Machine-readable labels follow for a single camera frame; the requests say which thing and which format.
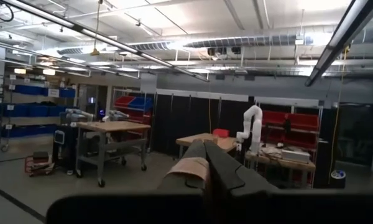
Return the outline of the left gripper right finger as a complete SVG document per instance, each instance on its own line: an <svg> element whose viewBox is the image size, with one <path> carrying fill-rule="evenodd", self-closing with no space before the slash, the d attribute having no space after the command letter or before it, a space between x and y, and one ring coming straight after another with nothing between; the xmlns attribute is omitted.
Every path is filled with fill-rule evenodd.
<svg viewBox="0 0 373 224"><path fill-rule="evenodd" d="M253 169L248 169L214 142L204 143L209 164L227 193L233 197L271 194L278 188Z"/></svg>

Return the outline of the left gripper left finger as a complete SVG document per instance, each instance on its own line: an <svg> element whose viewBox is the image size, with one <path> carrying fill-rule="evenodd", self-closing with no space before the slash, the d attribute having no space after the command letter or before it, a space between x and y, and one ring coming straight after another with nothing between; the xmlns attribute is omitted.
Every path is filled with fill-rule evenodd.
<svg viewBox="0 0 373 224"><path fill-rule="evenodd" d="M166 173L158 189L206 190L210 181L210 165L205 142L194 140L182 158Z"/></svg>

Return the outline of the red box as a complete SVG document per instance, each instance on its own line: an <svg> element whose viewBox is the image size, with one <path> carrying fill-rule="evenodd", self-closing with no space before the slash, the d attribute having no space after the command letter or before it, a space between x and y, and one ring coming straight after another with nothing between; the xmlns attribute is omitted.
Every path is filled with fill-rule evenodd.
<svg viewBox="0 0 373 224"><path fill-rule="evenodd" d="M219 138L228 138L229 137L229 130L216 128L216 129L213 130L212 134L214 136L219 137Z"/></svg>

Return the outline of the cluttered wooden table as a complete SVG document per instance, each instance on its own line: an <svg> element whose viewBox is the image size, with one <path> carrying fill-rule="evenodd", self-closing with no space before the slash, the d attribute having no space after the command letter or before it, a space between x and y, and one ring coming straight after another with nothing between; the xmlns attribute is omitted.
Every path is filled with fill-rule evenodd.
<svg viewBox="0 0 373 224"><path fill-rule="evenodd" d="M308 164L284 160L281 156L281 150L274 145L268 144L265 147L261 147L258 152L247 151L245 153L245 165L255 170L257 170L259 164L263 164L265 170L268 166L286 168L288 169L287 184L289 186L295 183L293 172L299 170L301 172L300 187L303 189L313 188L315 164L311 160Z"/></svg>

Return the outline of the white box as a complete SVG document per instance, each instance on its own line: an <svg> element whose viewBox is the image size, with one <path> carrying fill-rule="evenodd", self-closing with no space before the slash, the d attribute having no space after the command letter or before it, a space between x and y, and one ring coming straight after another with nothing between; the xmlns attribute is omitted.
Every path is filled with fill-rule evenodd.
<svg viewBox="0 0 373 224"><path fill-rule="evenodd" d="M310 155L307 152L302 151L290 151L290 150L281 150L282 159L288 161L295 161L300 163L308 164L310 162Z"/></svg>

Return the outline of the wooden workbench on casters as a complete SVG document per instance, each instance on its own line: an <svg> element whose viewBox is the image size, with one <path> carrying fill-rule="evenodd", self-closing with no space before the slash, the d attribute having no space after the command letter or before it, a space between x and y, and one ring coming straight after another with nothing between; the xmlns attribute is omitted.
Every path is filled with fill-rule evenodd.
<svg viewBox="0 0 373 224"><path fill-rule="evenodd" d="M128 154L140 154L140 168L143 171L147 170L145 163L147 155L148 132L150 126L148 124L133 123L130 121L90 121L78 122L78 139L76 144L76 160L75 173L78 178L83 177L82 164L87 163L97 167L97 183L103 188L106 183L103 179L104 164L107 161L119 159L122 164L127 164L124 160ZM140 131L142 133L139 139L122 139L117 138L112 140L112 135L128 133L129 131ZM98 134L99 141L93 146L93 151L97 153L95 156L88 156L88 140L86 134L93 132Z"/></svg>

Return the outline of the shelf with red bins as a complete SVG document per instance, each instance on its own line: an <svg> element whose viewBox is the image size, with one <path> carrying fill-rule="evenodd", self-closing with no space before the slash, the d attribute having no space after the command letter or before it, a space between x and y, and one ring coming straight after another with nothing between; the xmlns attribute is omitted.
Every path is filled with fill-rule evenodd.
<svg viewBox="0 0 373 224"><path fill-rule="evenodd" d="M261 140L315 151L319 125L318 115L263 110Z"/></svg>

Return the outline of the black bucket with blue roll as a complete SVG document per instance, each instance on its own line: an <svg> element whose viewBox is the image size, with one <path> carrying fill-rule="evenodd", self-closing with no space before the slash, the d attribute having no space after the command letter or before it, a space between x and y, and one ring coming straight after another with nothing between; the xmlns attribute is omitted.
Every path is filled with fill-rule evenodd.
<svg viewBox="0 0 373 224"><path fill-rule="evenodd" d="M333 170L330 173L329 186L332 189L344 189L346 186L346 173L343 170Z"/></svg>

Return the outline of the black cabinet with screen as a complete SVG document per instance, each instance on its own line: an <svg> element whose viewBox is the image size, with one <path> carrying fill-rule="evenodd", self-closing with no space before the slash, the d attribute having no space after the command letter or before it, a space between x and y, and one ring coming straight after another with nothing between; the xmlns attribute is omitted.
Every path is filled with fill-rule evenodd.
<svg viewBox="0 0 373 224"><path fill-rule="evenodd" d="M76 164L78 129L71 126L57 126L53 133L52 162L72 175Z"/></svg>

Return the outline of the black ceiling device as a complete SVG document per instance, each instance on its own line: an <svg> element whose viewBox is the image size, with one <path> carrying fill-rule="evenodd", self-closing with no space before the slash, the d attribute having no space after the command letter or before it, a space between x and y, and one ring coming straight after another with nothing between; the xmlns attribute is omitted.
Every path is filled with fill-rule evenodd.
<svg viewBox="0 0 373 224"><path fill-rule="evenodd" d="M207 54L209 56L227 55L229 52L231 52L234 55L240 55L241 54L241 48L240 47L212 47L212 48L207 48Z"/></svg>

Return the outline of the red black equipment stack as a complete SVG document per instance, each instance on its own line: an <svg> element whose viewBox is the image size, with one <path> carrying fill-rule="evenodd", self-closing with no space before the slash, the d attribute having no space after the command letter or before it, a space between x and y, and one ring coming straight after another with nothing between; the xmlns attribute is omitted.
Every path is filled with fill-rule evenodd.
<svg viewBox="0 0 373 224"><path fill-rule="evenodd" d="M24 159L24 172L29 177L50 175L55 167L52 156L48 152L38 151Z"/></svg>

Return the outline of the black overhead bar with light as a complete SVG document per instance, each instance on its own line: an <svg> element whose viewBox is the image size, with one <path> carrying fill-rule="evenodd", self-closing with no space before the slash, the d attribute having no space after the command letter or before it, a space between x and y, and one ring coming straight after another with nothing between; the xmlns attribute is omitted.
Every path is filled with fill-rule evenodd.
<svg viewBox="0 0 373 224"><path fill-rule="evenodd" d="M321 77L360 31L373 18L373 0L352 0L305 82L309 87Z"/></svg>
<svg viewBox="0 0 373 224"><path fill-rule="evenodd" d="M193 77L195 79L199 79L204 82L209 82L209 80L206 77L202 77L198 74L189 72L188 70L185 70L183 68L177 67L171 63L168 63L166 61L163 61L157 57L154 57L153 55L149 55L147 53L144 53L140 50L137 50L127 44L123 44L122 42L118 42L116 40L113 40L105 35L99 34L97 31L94 31L90 28L87 28L83 25L77 24L75 22L69 21L68 19L65 19L61 16L58 16L54 13L48 12L46 10L43 10L41 8L36 7L35 5L31 3L27 3L24 0L2 0L3 3L6 3L8 6L15 7L17 9L20 9L22 11L28 12L29 14L32 14L34 16L41 17L42 19L45 19L49 22L53 22L54 24L64 26L68 29L71 29L77 33L86 35L88 37L93 37L95 40L101 41L105 44L111 45L113 47L117 47L123 51L129 52L133 55L140 56L142 58L147 59L148 61L157 63L159 65L162 65L167 68L171 68L175 71L178 71L180 73L184 73L190 77Z"/></svg>

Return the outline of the yellow hanging power outlet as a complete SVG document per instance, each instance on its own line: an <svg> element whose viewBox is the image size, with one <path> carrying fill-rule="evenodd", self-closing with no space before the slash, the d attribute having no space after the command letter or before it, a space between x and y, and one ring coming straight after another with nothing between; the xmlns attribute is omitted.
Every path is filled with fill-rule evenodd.
<svg viewBox="0 0 373 224"><path fill-rule="evenodd" d="M97 12L96 12L96 28L94 32L93 50L90 53L91 56L99 55L99 50L96 48L96 44L97 44L97 36L98 36L98 29L99 29L99 15L100 15L100 9L101 9L102 3L103 3L103 0L98 0L98 6L97 6Z"/></svg>

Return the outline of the shelving with blue bins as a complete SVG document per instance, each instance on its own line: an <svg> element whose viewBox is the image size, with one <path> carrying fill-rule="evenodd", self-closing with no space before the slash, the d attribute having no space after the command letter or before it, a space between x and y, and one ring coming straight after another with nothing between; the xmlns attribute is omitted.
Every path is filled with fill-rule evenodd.
<svg viewBox="0 0 373 224"><path fill-rule="evenodd" d="M12 139L54 132L59 116L71 108L76 86L47 77L0 75L0 138Z"/></svg>

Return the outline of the silver ventilation duct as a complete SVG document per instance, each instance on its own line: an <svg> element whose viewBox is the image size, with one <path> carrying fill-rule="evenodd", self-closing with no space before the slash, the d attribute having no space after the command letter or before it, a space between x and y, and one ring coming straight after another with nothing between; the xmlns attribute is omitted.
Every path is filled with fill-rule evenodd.
<svg viewBox="0 0 373 224"><path fill-rule="evenodd" d="M131 43L130 46L141 51L145 50L176 50L199 48L225 48L225 47L263 47L263 46L287 46L287 45L326 45L331 33L305 33L279 34L271 36L250 37L222 37L198 40L162 40L155 42ZM373 44L373 27L365 28L355 36L354 44Z"/></svg>

